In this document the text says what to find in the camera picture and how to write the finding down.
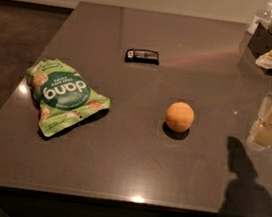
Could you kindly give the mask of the clear plastic bottle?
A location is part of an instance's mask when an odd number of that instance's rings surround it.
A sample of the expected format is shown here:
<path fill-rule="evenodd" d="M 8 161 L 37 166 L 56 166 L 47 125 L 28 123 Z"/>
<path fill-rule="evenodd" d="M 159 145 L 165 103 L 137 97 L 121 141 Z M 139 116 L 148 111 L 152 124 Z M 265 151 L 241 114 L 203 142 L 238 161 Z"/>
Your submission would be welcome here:
<path fill-rule="evenodd" d="M 265 7 L 254 14 L 250 25 L 247 27 L 247 33 L 250 35 L 254 34 L 257 27 L 263 24 L 264 27 L 268 27 L 272 21 L 272 0 L 268 0 Z"/>

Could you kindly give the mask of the orange round fruit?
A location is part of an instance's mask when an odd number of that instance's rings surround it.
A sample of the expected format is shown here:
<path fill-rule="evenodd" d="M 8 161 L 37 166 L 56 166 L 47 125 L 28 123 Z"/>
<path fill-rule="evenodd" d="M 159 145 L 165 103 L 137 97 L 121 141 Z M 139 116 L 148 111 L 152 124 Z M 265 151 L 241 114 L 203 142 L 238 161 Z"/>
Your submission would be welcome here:
<path fill-rule="evenodd" d="M 167 126 L 174 132 L 188 130 L 194 121 L 194 111 L 185 102 L 176 102 L 168 107 L 165 117 Z"/>

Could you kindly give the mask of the black snack box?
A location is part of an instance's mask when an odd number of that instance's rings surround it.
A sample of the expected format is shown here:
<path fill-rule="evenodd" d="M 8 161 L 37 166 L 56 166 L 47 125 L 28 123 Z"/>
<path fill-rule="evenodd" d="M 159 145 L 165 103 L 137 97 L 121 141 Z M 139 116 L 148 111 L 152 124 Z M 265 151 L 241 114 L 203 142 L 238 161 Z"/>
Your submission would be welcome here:
<path fill-rule="evenodd" d="M 252 35 L 248 48 L 255 59 L 272 50 L 272 35 L 262 23 L 258 25 L 255 33 Z"/>

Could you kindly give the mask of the pale snack packet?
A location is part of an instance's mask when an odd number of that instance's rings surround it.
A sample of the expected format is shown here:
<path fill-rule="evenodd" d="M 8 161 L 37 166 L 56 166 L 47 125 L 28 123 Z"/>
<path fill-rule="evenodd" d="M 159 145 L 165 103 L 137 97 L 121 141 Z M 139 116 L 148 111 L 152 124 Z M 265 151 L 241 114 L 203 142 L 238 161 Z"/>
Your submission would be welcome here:
<path fill-rule="evenodd" d="M 263 69 L 272 70 L 272 49 L 256 59 L 256 65 Z"/>

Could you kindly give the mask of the black rxbar chocolate bar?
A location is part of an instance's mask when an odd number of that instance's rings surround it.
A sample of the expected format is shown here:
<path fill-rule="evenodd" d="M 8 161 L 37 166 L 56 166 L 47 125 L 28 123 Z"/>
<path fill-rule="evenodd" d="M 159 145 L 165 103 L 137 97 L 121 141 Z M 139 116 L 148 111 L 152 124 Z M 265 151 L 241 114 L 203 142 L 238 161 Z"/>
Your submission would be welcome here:
<path fill-rule="evenodd" d="M 149 51 L 147 49 L 129 49 L 125 54 L 125 61 L 132 63 L 146 63 L 158 65 L 159 63 L 159 53 L 154 51 Z"/>

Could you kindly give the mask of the green rice chip bag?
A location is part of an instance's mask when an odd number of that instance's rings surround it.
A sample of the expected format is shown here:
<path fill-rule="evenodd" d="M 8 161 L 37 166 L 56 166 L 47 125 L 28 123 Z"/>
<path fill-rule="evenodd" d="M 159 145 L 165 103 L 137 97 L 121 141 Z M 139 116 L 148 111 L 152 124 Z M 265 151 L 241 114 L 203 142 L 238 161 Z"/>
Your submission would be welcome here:
<path fill-rule="evenodd" d="M 52 137 L 102 110 L 111 101 L 96 93 L 73 67 L 59 59 L 40 61 L 26 72 L 27 85 L 39 104 L 39 129 Z"/>

